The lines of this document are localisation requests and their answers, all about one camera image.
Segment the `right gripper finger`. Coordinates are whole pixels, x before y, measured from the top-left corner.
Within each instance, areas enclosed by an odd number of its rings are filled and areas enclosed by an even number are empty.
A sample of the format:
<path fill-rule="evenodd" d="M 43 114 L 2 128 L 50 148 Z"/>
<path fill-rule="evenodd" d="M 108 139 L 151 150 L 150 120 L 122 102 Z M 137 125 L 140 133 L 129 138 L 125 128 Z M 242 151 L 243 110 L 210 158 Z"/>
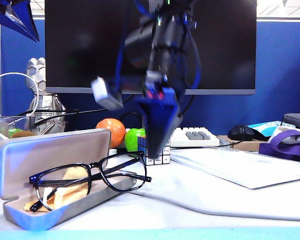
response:
<path fill-rule="evenodd" d="M 163 102 L 158 99 L 138 98 L 136 104 L 144 119 L 148 156 L 156 158 L 162 151 L 166 140 Z"/>
<path fill-rule="evenodd" d="M 153 157 L 162 151 L 173 129 L 180 123 L 180 105 L 171 87 L 162 88 L 163 99 L 157 99 L 154 107 Z"/>

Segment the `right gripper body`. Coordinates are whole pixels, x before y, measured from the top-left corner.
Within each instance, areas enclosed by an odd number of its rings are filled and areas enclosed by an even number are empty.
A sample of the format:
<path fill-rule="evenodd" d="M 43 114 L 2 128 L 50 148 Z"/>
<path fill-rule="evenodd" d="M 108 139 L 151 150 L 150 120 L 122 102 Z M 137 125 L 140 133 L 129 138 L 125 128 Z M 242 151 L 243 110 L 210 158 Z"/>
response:
<path fill-rule="evenodd" d="M 185 93 L 185 77 L 183 71 L 147 70 L 139 103 L 178 103 Z"/>

